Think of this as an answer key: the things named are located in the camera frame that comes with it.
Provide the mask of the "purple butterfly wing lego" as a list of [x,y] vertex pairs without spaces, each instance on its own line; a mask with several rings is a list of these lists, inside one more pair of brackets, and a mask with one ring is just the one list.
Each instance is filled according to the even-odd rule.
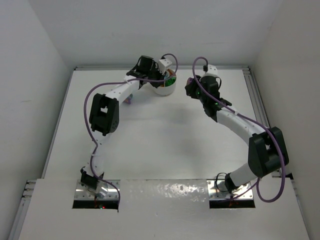
[[189,77],[189,78],[187,79],[186,85],[192,84],[193,82],[194,82],[194,79],[191,78],[191,77]]

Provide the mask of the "green lego brick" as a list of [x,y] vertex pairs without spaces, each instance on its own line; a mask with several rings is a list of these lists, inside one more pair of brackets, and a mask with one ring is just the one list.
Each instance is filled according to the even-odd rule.
[[173,85],[175,82],[176,82],[176,77],[172,76],[170,79],[168,79],[164,82],[164,86],[169,87],[169,86]]

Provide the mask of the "white divided round container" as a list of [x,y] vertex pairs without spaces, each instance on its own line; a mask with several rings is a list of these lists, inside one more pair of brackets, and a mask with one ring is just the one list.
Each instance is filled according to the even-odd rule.
[[176,74],[171,70],[166,71],[165,78],[169,78],[162,83],[159,87],[154,87],[153,91],[159,96],[168,96],[175,91],[176,88]]

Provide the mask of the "teal purple butterfly lego cluster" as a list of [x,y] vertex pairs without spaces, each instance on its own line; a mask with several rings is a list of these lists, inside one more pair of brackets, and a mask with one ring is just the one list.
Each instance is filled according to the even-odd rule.
[[133,95],[132,94],[130,94],[125,100],[124,100],[124,102],[126,103],[126,104],[131,104],[131,101],[132,101],[132,98],[133,98]]

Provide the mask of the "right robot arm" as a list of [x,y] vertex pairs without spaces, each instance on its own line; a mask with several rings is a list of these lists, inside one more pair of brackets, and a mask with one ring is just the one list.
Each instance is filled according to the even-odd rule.
[[229,193],[240,186],[284,168],[289,163],[282,131],[278,127],[266,128],[254,120],[243,118],[232,104],[220,97],[215,76],[197,75],[188,78],[186,95],[200,100],[205,114],[227,127],[248,145],[247,163],[226,174],[223,189]]

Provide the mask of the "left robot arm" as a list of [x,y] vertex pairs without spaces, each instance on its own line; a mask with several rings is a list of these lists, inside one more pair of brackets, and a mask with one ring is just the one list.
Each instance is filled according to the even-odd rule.
[[[130,69],[120,82],[105,82],[94,86],[86,95],[83,104],[84,123],[87,132],[94,144],[89,162],[81,170],[80,182],[86,187],[96,190],[99,183],[108,181],[103,179],[104,169],[97,156],[97,150],[102,141],[94,136],[100,133],[105,138],[114,133],[120,123],[120,105],[131,99],[132,94],[150,83],[154,88],[164,87],[176,75],[170,74],[172,61],[164,54],[159,60],[142,55],[135,66]],[[107,93],[96,93],[93,96],[89,113],[87,105],[91,94],[98,88],[114,85]]]

